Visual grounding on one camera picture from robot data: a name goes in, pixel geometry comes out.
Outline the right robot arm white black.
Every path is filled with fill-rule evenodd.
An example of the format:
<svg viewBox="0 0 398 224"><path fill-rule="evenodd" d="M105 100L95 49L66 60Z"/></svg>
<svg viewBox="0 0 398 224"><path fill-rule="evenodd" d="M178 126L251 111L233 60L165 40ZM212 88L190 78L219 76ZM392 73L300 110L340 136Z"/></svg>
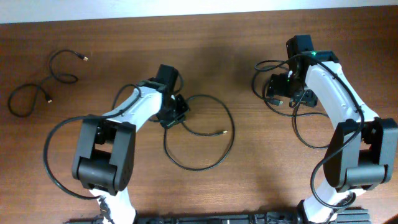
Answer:
<svg viewBox="0 0 398 224"><path fill-rule="evenodd" d="M292 119L300 105L321 103L334 128L325 156L317 164L325 180L312 187L292 214L269 213L276 223L368 223L364 209L353 208L357 197L390 181L397 147L397 123L370 109L346 79L331 50L317 51L309 35L286 43L286 73L272 75L262 91L266 105L290 100Z"/></svg>

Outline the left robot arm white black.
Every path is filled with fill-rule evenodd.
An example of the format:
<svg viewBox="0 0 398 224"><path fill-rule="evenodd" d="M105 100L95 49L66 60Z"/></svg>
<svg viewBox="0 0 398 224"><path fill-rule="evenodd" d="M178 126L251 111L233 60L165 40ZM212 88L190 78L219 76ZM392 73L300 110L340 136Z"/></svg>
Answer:
<svg viewBox="0 0 398 224"><path fill-rule="evenodd" d="M133 223L136 211L127 185L132 176L136 133L155 115L171 128L189 110L175 91L178 70L160 65L156 77L141 81L133 94L100 119L82 122L72 176L97 198L102 223Z"/></svg>

